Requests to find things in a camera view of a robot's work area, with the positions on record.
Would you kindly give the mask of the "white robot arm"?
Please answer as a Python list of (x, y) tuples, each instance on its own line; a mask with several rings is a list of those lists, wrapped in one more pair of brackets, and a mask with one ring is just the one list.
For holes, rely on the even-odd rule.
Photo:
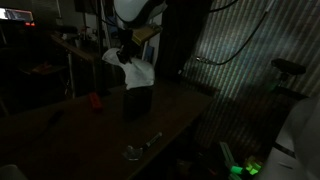
[(166, 0), (113, 0), (121, 48), (116, 52), (122, 64), (135, 55), (132, 47), (133, 30), (147, 24), (167, 8)]

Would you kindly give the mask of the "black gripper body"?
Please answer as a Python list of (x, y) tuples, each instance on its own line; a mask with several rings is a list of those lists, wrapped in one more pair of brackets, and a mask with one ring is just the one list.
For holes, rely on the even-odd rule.
[(131, 63), (131, 58), (140, 53), (140, 46), (132, 40), (133, 31), (119, 29), (118, 36), (121, 46), (116, 55), (122, 64)]

